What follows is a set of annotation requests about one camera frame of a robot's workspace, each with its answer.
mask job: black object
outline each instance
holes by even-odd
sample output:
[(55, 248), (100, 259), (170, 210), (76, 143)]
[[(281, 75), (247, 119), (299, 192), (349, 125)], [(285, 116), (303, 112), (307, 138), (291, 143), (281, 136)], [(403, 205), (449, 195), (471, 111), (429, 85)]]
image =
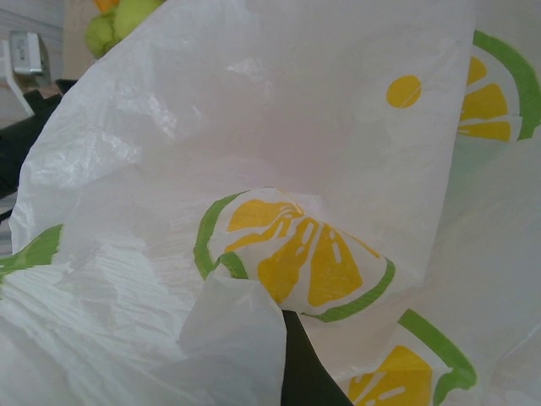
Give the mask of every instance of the black object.
[[(75, 83), (76, 80), (57, 80), (63, 94)], [(34, 116), (0, 129), (0, 199), (17, 191), (23, 162), (62, 96), (44, 99), (39, 91), (31, 91), (25, 93), (25, 99), (32, 107)]]
[(353, 406), (320, 363), (296, 313), (283, 311), (287, 329), (281, 406)]

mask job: lemon slice graphic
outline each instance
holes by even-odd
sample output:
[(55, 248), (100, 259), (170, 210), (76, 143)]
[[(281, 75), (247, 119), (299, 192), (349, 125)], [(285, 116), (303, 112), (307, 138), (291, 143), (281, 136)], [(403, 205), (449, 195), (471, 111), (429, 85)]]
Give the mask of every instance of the lemon slice graphic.
[(308, 216), (277, 189), (214, 203), (194, 247), (201, 276), (224, 265), (258, 279), (283, 308), (336, 321), (374, 303), (395, 275), (393, 263), (363, 241)]
[(450, 391), (477, 383), (464, 354), (418, 313), (406, 311), (398, 324), (381, 365), (350, 381), (355, 406), (439, 406)]
[(541, 91), (532, 66), (515, 49), (476, 31), (459, 134), (525, 140), (541, 123)]

